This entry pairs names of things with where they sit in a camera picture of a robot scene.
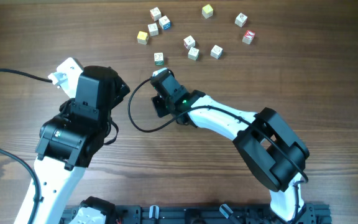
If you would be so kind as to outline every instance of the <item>cable connector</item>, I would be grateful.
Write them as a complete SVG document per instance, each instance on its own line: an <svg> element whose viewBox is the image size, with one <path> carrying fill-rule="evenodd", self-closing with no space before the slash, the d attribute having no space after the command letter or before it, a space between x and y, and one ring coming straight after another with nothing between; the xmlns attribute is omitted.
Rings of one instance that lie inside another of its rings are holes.
<svg viewBox="0 0 358 224"><path fill-rule="evenodd" d="M70 57L56 68L56 72L48 75L48 78L57 88L62 88L68 97L75 98L78 78L82 72L82 65Z"/></svg>

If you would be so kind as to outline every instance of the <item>wood grain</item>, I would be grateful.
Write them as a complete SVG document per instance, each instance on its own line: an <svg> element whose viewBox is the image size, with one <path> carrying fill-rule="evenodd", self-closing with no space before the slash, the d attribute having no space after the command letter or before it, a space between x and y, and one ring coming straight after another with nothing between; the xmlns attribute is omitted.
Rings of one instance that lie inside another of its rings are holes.
<svg viewBox="0 0 358 224"><path fill-rule="evenodd" d="M358 223L358 1L110 2L0 6L0 67L46 77L67 57L83 65L112 66L132 90L157 69L155 52L188 89L245 111L278 111L310 150L309 184L303 198L331 206L334 223ZM148 45L149 9L158 6L173 22ZM245 27L234 24L238 13ZM241 42L256 32L251 45ZM183 39L192 35L200 59L187 59ZM224 49L216 60L213 45ZM132 113L143 128L157 118L146 85ZM67 99L54 86L0 73L0 147L32 164L39 129ZM126 113L127 98L113 109L116 143L95 154L68 205L90 195L126 205L268 203L230 141L205 129L173 124L138 132ZM12 223L29 174L0 155L0 223Z"/></svg>

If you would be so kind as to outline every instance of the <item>number on cube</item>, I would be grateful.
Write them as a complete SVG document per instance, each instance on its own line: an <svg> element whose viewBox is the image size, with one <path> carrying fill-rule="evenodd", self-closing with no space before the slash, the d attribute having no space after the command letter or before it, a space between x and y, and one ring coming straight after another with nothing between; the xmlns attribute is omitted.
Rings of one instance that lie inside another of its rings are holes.
<svg viewBox="0 0 358 224"><path fill-rule="evenodd" d="M205 19L208 19L214 14L214 9L211 7L210 4L204 6L203 10L201 11L203 12L203 16L205 17Z"/></svg>
<svg viewBox="0 0 358 224"><path fill-rule="evenodd" d="M155 65L163 65L164 64L163 53L154 53L154 63L155 63Z"/></svg>
<svg viewBox="0 0 358 224"><path fill-rule="evenodd" d="M237 24L237 26L242 27L247 22L247 18L248 17L246 15L240 13L234 23Z"/></svg>
<svg viewBox="0 0 358 224"><path fill-rule="evenodd" d="M158 35L158 27L157 27L156 23L149 24L148 27L149 27L149 33L150 33L151 37Z"/></svg>
<svg viewBox="0 0 358 224"><path fill-rule="evenodd" d="M191 35L186 37L183 40L185 42L185 47L186 47L187 50L189 50L191 47L196 46L196 41L193 39L193 37Z"/></svg>
<svg viewBox="0 0 358 224"><path fill-rule="evenodd" d="M255 32L247 30L246 34L242 38L242 41L246 44L250 44L255 37Z"/></svg>
<svg viewBox="0 0 358 224"><path fill-rule="evenodd" d="M199 52L200 50L198 50L197 48L191 47L189 50L188 58L192 60L197 60Z"/></svg>
<svg viewBox="0 0 358 224"><path fill-rule="evenodd" d="M161 12L158 9L158 7L155 7L154 9L151 9L150 10L150 15L152 16L152 19L154 21L157 21L157 20L159 20L161 18Z"/></svg>
<svg viewBox="0 0 358 224"><path fill-rule="evenodd" d="M146 32L139 31L139 34L137 35L137 42L146 45L148 40L149 35Z"/></svg>
<svg viewBox="0 0 358 224"><path fill-rule="evenodd" d="M171 21L169 21L167 16L161 17L158 22L160 23L162 29L168 29L171 27Z"/></svg>
<svg viewBox="0 0 358 224"><path fill-rule="evenodd" d="M219 59L219 57L222 55L222 53L223 53L223 48L221 48L218 45L215 45L211 50L211 56L216 59Z"/></svg>

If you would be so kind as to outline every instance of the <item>table surface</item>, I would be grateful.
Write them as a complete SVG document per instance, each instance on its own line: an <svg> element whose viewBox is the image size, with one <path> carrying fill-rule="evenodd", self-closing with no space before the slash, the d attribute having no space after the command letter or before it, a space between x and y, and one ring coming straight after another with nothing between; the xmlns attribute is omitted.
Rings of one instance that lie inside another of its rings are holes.
<svg viewBox="0 0 358 224"><path fill-rule="evenodd" d="M159 67L153 53L190 90L244 111L278 111L310 150L302 186L307 202L328 203L334 223L358 223L358 1L213 1L206 3L110 2L0 5L0 68L46 77L68 57L84 66L112 66L133 90ZM158 6L172 21L147 45L149 10ZM249 19L234 24L238 13ZM241 42L246 30L251 45ZM192 35L198 61L187 58ZM216 60L214 45L224 49ZM146 85L132 115L142 128L158 118ZM39 129L67 100L51 84L0 73L0 147L34 163ZM117 141L102 147L68 205L92 195L123 205L269 203L268 190L250 173L233 144L209 131L172 124L141 133L127 117L128 97L112 111ZM12 223L30 176L0 155L0 223Z"/></svg>

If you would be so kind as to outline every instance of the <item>white cube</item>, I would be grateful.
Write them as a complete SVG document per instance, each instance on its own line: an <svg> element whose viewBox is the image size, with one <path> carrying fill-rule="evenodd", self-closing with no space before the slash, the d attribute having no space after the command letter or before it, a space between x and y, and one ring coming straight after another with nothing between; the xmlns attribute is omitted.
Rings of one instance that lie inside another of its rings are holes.
<svg viewBox="0 0 358 224"><path fill-rule="evenodd" d="M214 14L214 9L211 7L210 4L208 4L203 7L201 12L203 13L203 16L205 17L205 19L208 19L209 17L211 17Z"/></svg>
<svg viewBox="0 0 358 224"><path fill-rule="evenodd" d="M247 18L248 17L246 15L240 13L234 23L237 24L237 26L242 27L247 22Z"/></svg>
<svg viewBox="0 0 358 224"><path fill-rule="evenodd" d="M158 27L156 23L147 25L149 27L150 36L158 35Z"/></svg>
<svg viewBox="0 0 358 224"><path fill-rule="evenodd" d="M200 50L198 50L197 48L194 47L190 48L188 58L192 60L197 60L199 52Z"/></svg>
<svg viewBox="0 0 358 224"><path fill-rule="evenodd" d="M164 64L163 53L154 53L154 63L155 63L155 65L163 65Z"/></svg>
<svg viewBox="0 0 358 224"><path fill-rule="evenodd" d="M137 42L140 44L147 44L148 40L149 35L146 32L139 31L139 34L137 35Z"/></svg>
<svg viewBox="0 0 358 224"><path fill-rule="evenodd" d="M168 29L171 27L171 21L169 21L167 16L161 17L158 22L160 23L162 29Z"/></svg>
<svg viewBox="0 0 358 224"><path fill-rule="evenodd" d="M246 34L242 38L242 41L246 44L250 44L255 37L255 32L247 30Z"/></svg>
<svg viewBox="0 0 358 224"><path fill-rule="evenodd" d="M183 40L185 42L185 47L187 50L196 46L196 41L193 39L193 37L191 35L184 38Z"/></svg>
<svg viewBox="0 0 358 224"><path fill-rule="evenodd" d="M157 21L157 20L159 20L161 18L161 12L158 9L158 7L155 7L154 9L151 9L150 10L150 15L152 16L152 19L154 21Z"/></svg>
<svg viewBox="0 0 358 224"><path fill-rule="evenodd" d="M221 48L218 45L215 45L211 50L211 56L216 59L219 59L219 57L222 55L222 53L223 53L223 48Z"/></svg>

